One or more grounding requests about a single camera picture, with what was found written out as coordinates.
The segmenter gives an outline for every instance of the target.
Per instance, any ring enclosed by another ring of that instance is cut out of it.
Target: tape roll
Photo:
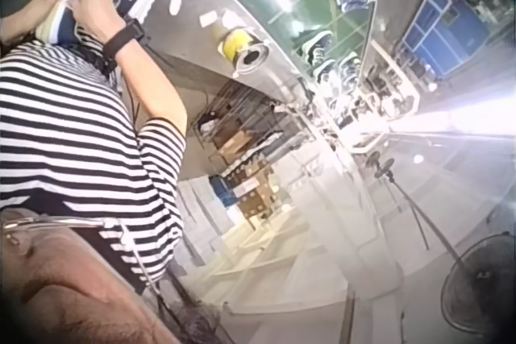
[[[243,28],[227,33],[220,51],[241,74],[255,71],[268,57],[268,47]]]

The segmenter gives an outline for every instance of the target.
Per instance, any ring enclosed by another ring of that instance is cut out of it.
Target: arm
[[[10,44],[27,32],[23,23],[20,23],[20,17],[21,14],[17,12],[0,19],[0,42]]]
[[[0,19],[0,42],[11,44],[42,23],[59,0],[31,0],[22,10]]]
[[[112,21],[100,34],[107,42],[125,26],[123,19]],[[167,118],[185,135],[187,114],[183,101],[170,80],[136,40],[126,44],[115,57],[127,86],[145,106],[151,117]]]
[[[105,43],[125,27],[113,0],[71,0],[69,7],[75,19]],[[186,109],[179,94],[158,65],[136,40],[126,44],[115,57],[127,86],[153,118],[169,120],[184,135]]]

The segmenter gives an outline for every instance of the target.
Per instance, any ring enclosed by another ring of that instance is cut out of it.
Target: fan grille
[[[500,234],[479,241],[462,255],[468,272],[455,263],[441,291],[441,311],[448,324],[489,335],[513,316],[515,254],[514,236]]]

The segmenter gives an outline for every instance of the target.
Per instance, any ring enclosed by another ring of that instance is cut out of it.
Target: white sticker
[[[199,16],[199,22],[201,24],[201,27],[208,27],[209,25],[215,23],[217,20],[217,11],[210,11],[206,12],[205,14]]]
[[[179,14],[182,0],[170,0],[169,12],[172,16]]]

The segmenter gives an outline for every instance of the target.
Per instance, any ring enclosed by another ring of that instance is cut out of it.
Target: person
[[[116,73],[96,66],[127,25],[113,0],[68,4],[97,60],[20,41],[59,1],[32,0],[0,28],[4,48],[14,46],[0,60],[3,307],[35,342],[216,342],[195,341],[181,323],[175,338],[139,297],[156,291],[182,236],[185,107],[131,39],[114,60],[150,115],[135,131]]]

